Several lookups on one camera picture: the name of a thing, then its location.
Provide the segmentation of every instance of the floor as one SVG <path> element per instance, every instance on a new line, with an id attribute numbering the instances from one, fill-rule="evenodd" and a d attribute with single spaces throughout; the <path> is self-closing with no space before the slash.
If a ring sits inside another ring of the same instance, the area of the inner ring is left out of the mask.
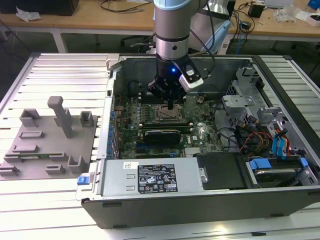
<path id="1" fill-rule="evenodd" d="M 50 33 L 19 32 L 18 37 L 30 48 L 32 52 L 57 53 L 57 48 Z M 133 43 L 142 39 L 126 41 L 124 47 L 120 46 L 120 39 L 126 36 L 100 35 L 100 45 L 96 45 L 95 37 L 91 34 L 64 34 L 67 48 L 70 53 L 136 53 L 137 48 L 130 48 Z M 315 48 L 316 42 L 280 41 L 275 50 L 270 49 L 271 42 L 265 40 L 248 40 L 242 47 L 240 54 L 245 55 L 290 55 L 300 67 L 309 74 L 315 64 L 320 61 L 320 51 Z M 236 54 L 237 43 L 230 46 L 227 54 Z M 23 61 L 28 59 L 29 52 L 9 34 L 8 41 L 0 46 L 0 100 L 21 71 Z M 311 75 L 320 85 L 320 65 Z"/>

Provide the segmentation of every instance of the wooden desk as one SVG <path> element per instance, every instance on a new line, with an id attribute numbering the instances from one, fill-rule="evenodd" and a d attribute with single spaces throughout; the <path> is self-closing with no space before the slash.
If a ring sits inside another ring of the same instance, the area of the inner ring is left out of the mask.
<path id="1" fill-rule="evenodd" d="M 247 0 L 237 0 L 235 9 L 239 5 L 248 2 Z M 296 7 L 305 11 L 308 9 L 309 0 L 295 0 Z M 244 7 L 241 11 L 248 13 L 249 7 Z M 266 9 L 262 12 L 260 18 L 254 18 L 255 28 L 250 35 L 267 35 L 267 36 L 282 36 L 282 37 L 304 37 L 304 38 L 320 38 L 320 28 L 311 26 L 305 21 L 297 19 L 295 22 L 277 22 L 274 19 L 275 9 Z M 250 18 L 240 13 L 240 19 L 252 22 Z M 232 18 L 234 24 L 229 33 L 235 33 L 235 18 Z"/>
<path id="2" fill-rule="evenodd" d="M 241 3 L 248 0 L 237 0 L 236 9 Z M 73 16 L 41 15 L 42 19 L 25 22 L 15 14 L 0 14 L 0 19 L 13 31 L 17 32 L 44 32 L 51 33 L 60 53 L 66 53 L 67 47 L 61 36 L 62 33 L 77 34 L 116 34 L 116 35 L 151 35 L 154 29 L 154 5 L 142 7 L 144 11 L 128 14 L 119 14 L 106 11 L 100 7 L 101 0 L 79 0 L 79 6 Z M 307 10 L 308 0 L 295 0 L 295 4 L 302 10 Z M 112 9 L 127 9 L 138 3 L 128 3 L 125 0 L 112 2 Z M 320 41 L 320 28 L 312 27 L 302 20 L 296 22 L 276 22 L 274 9 L 266 9 L 260 18 L 255 18 L 255 28 L 248 35 L 248 39 L 273 40 L 273 41 Z M 244 14 L 240 18 L 251 21 Z M 7 31 L 0 26 L 0 31 Z M 227 35 L 223 46 L 227 46 L 236 31 L 233 25 Z"/>
<path id="3" fill-rule="evenodd" d="M 0 19 L 15 32 L 51 33 L 59 53 L 67 53 L 62 33 L 76 34 L 116 34 L 116 35 L 152 35 L 154 29 L 154 5 L 148 4 L 136 13 L 113 13 L 100 7 L 101 0 L 79 0 L 72 16 L 41 14 L 42 19 L 25 22 L 15 14 L 0 14 Z M 115 1 L 110 8 L 115 10 L 137 6 L 138 3 Z M 0 31 L 8 31 L 0 26 Z"/>

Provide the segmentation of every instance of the black box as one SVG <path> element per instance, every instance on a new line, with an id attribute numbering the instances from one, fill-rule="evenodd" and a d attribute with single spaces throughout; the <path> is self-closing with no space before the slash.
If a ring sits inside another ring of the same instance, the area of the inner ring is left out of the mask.
<path id="1" fill-rule="evenodd" d="M 248 15 L 252 18 L 260 18 L 265 7 L 266 7 L 266 5 L 264 5 L 264 4 L 252 3 L 250 5 Z"/>
<path id="2" fill-rule="evenodd" d="M 2 14 L 15 14 L 16 6 L 27 12 L 72 16 L 79 0 L 0 0 Z"/>

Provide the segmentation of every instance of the desk leg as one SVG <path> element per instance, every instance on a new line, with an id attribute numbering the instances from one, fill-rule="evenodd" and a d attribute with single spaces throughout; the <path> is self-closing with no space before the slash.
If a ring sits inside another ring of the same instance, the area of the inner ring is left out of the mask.
<path id="1" fill-rule="evenodd" d="M 233 34 L 227 34 L 219 48 L 217 54 L 218 55 L 226 55 L 229 47 L 230 40 L 233 38 Z"/>
<path id="2" fill-rule="evenodd" d="M 56 44 L 56 48 L 58 49 L 58 52 L 61 54 L 67 53 L 68 52 L 67 45 L 64 39 L 62 38 L 61 33 L 59 31 L 54 31 L 52 32 L 52 35 Z"/>

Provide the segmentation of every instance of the white sticker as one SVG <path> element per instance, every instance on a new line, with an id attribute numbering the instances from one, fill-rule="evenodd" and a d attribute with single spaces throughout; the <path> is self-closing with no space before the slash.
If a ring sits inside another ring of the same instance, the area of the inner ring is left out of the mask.
<path id="1" fill-rule="evenodd" d="M 123 169 L 138 169 L 138 161 L 125 161 L 123 163 Z"/>

